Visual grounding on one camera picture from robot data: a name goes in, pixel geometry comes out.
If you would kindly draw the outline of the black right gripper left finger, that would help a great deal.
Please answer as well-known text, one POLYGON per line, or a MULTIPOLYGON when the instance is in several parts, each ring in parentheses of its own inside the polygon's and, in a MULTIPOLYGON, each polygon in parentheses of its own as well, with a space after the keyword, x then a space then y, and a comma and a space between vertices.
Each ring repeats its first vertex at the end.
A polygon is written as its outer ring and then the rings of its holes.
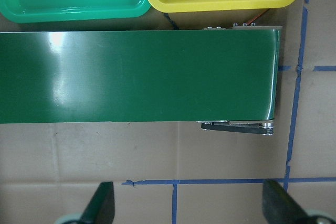
POLYGON ((80 216, 78 223, 113 223, 115 200, 113 182, 101 182, 80 216))

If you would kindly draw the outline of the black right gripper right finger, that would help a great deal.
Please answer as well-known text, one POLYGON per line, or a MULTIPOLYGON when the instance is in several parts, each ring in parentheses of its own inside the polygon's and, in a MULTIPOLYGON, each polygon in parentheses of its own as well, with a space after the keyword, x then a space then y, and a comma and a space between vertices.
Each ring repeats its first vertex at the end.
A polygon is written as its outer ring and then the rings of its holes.
POLYGON ((267 223, 317 223, 275 180, 265 180, 262 191, 262 212, 267 223))

